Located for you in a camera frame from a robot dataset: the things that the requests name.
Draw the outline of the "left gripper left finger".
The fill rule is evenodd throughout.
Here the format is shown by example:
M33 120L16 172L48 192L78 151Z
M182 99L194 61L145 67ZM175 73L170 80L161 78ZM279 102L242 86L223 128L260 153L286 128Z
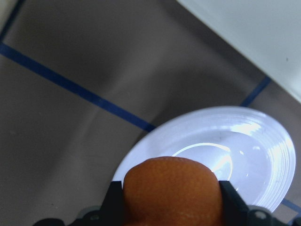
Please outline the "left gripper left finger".
M100 208L102 226L122 226L124 199L121 181L112 181Z

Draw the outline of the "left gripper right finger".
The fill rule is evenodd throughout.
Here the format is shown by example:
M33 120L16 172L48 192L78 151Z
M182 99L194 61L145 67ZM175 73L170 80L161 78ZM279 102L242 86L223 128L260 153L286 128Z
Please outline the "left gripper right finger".
M219 181L226 226L246 226L249 207L229 181Z

